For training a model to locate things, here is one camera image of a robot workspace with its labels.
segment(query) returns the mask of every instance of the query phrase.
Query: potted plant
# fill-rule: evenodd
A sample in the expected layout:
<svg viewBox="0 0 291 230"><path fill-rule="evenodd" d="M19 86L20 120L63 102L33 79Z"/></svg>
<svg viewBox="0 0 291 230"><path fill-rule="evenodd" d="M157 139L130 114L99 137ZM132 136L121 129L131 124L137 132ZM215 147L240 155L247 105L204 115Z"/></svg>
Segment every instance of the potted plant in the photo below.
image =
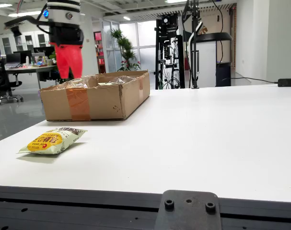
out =
<svg viewBox="0 0 291 230"><path fill-rule="evenodd" d="M139 70L140 62L132 63L133 60L136 60L136 54L132 50L132 43L123 36L123 32L121 30L112 30L111 36L116 39L118 47L120 48L121 56L125 61L121 62L121 68L118 71L126 71L126 70Z"/></svg>

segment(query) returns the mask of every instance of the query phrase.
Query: robotic arm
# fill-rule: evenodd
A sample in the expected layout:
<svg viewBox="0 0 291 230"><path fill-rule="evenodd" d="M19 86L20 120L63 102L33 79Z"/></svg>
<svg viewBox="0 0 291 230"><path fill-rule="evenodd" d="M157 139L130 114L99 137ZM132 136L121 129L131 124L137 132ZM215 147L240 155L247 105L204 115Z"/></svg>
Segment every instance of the robotic arm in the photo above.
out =
<svg viewBox="0 0 291 230"><path fill-rule="evenodd" d="M47 22L40 21L41 16ZM81 78L83 32L80 29L80 0L48 0L39 16L23 16L5 23L5 29L11 29L14 36L22 35L19 25L23 21L35 24L49 34L50 44L55 46L57 65L61 78L69 77L70 68L74 78ZM40 26L49 26L49 32Z"/></svg>

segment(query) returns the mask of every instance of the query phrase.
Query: gray floor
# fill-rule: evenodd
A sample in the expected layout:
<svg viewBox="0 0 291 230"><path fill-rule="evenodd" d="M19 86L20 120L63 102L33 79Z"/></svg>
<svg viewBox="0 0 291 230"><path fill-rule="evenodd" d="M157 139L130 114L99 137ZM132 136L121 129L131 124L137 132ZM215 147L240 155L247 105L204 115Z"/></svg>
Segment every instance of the gray floor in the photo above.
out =
<svg viewBox="0 0 291 230"><path fill-rule="evenodd" d="M185 72L186 88L189 84L189 72ZM22 103L5 103L0 105L0 140L20 132L30 126L33 126L45 120L45 114L41 99L38 96L38 83L36 75L24 74L19 76L19 80L23 82L13 94L23 96ZM151 90L155 89L155 76L150 74ZM54 85L54 81L41 82L41 87ZM232 85L249 85L248 80L233 80Z"/></svg>

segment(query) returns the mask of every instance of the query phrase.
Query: desk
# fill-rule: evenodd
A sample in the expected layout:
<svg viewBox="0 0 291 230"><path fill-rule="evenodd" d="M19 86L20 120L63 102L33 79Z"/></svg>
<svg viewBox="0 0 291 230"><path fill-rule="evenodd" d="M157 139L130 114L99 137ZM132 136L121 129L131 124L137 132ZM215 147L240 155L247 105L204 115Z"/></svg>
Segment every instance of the desk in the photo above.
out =
<svg viewBox="0 0 291 230"><path fill-rule="evenodd" d="M51 70L54 69L55 66L31 66L28 68L13 68L13 69L6 69L6 72L8 74L19 74L19 73L39 73L39 72L50 72ZM37 74L38 78L38 84L39 84L39 89L41 89L40 85L40 78L39 75Z"/></svg>
<svg viewBox="0 0 291 230"><path fill-rule="evenodd" d="M16 154L54 127L88 132L57 156ZM0 185L291 202L291 88L151 91L125 121L43 121L0 141Z"/></svg>

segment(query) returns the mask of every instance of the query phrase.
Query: snack bag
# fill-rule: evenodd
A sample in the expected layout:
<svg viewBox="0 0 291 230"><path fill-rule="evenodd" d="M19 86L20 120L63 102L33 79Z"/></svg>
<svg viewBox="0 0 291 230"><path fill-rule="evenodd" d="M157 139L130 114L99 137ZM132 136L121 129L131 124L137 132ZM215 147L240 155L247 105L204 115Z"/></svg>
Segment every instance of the snack bag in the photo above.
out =
<svg viewBox="0 0 291 230"><path fill-rule="evenodd" d="M87 130L55 128L34 139L18 153L59 154L77 141Z"/></svg>

